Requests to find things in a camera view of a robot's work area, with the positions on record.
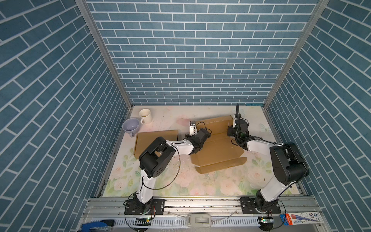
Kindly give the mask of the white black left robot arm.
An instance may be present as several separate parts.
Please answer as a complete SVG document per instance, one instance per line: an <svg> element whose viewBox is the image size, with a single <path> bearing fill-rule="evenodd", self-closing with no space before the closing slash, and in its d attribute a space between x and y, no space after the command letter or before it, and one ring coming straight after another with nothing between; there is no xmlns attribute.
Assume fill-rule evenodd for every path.
<svg viewBox="0 0 371 232"><path fill-rule="evenodd" d="M173 156L196 154L211 137L207 128L194 129L194 131L180 141L169 141L158 137L139 156L141 181L133 200L134 209L140 214L145 214L152 208L153 191L158 190L155 188L156 178L165 171Z"/></svg>

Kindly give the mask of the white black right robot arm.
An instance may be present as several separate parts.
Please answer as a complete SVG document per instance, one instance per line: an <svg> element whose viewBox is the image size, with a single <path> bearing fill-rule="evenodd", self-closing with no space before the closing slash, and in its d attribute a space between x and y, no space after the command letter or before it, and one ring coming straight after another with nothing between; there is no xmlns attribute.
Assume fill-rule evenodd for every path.
<svg viewBox="0 0 371 232"><path fill-rule="evenodd" d="M278 207L279 197L289 187L309 175L309 165L294 143L279 144L250 135L248 126L247 120L236 118L228 127L227 136L232 136L233 144L244 150L270 156L273 176L254 200L255 209L267 213Z"/></svg>

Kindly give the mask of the brown cardboard box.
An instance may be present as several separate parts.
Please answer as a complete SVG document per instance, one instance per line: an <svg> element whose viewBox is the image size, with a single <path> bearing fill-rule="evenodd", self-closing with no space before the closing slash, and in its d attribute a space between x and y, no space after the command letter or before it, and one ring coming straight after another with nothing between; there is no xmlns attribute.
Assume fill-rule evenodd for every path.
<svg viewBox="0 0 371 232"><path fill-rule="evenodd" d="M190 156L199 174L220 171L246 163L247 158L243 157L245 150L233 145L232 138L227 136L228 127L233 124L232 116L204 119L196 123L198 130L207 127L212 131L211 137L206 140L202 150Z"/></svg>
<svg viewBox="0 0 371 232"><path fill-rule="evenodd" d="M140 132L136 136L136 144L134 148L134 157L139 159L140 155L158 138L163 137L165 140L177 141L177 130L163 130Z"/></svg>

